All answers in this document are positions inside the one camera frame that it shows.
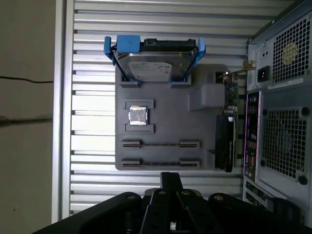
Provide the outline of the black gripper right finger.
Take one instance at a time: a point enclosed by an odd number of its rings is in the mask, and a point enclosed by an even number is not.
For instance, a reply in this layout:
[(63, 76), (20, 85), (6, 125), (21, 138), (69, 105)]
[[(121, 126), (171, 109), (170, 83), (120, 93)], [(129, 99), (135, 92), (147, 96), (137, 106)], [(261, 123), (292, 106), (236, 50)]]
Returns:
[(275, 213), (223, 193), (204, 199), (183, 188), (179, 173), (171, 173), (171, 189), (177, 200), (173, 234), (307, 233), (307, 226), (294, 221), (284, 206)]

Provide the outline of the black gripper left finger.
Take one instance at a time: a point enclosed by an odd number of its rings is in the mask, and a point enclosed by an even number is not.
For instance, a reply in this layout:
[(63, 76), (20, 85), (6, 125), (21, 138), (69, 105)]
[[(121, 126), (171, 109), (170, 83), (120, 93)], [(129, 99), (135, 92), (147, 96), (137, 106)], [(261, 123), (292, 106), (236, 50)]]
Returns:
[(151, 196), (124, 192), (37, 231), (38, 234), (167, 234), (169, 173)]

